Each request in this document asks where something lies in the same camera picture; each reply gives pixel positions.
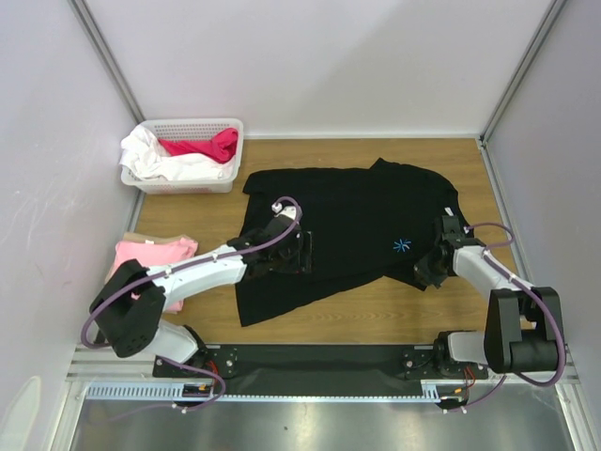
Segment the black t-shirt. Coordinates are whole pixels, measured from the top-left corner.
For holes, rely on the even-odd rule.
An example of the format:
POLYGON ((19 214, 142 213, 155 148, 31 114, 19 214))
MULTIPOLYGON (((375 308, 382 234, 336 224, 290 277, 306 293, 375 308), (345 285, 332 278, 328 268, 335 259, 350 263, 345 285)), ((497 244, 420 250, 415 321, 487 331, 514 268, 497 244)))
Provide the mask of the black t-shirt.
POLYGON ((370 168, 302 168, 255 172, 242 232, 266 226, 271 205, 293 197, 300 226, 313 235, 313 269, 273 273, 236 286, 242 326, 274 319, 381 277, 425 287, 413 266, 433 247, 435 221, 450 207, 463 213, 454 185, 437 172, 378 159, 370 168))

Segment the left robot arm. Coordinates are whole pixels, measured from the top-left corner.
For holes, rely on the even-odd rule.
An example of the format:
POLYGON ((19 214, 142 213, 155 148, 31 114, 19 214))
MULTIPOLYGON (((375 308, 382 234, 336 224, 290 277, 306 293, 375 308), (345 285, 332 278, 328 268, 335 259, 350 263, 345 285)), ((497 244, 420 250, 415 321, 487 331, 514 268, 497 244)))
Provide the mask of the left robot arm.
POLYGON ((122 263, 89 307, 119 358, 146 351, 187 376, 201 373, 208 351, 189 326, 176 326, 163 313, 176 302, 221 286, 234 286, 273 273, 303 274, 312 269, 313 235, 283 214, 210 253, 175 264, 145 267, 122 263))

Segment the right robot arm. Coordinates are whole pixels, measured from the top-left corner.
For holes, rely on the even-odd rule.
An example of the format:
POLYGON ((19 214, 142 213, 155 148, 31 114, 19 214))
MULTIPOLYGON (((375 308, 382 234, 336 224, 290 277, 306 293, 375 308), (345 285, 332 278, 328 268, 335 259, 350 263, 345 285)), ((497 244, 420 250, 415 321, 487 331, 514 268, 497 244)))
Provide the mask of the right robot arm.
POLYGON ((414 266, 427 287, 440 288, 446 279, 459 277, 487 301, 485 330, 441 333, 433 368, 451 378, 466 364, 476 364, 536 386, 557 383, 567 363, 558 292, 511 272, 493 256, 491 245, 470 232, 458 216, 441 217, 433 248, 414 266))

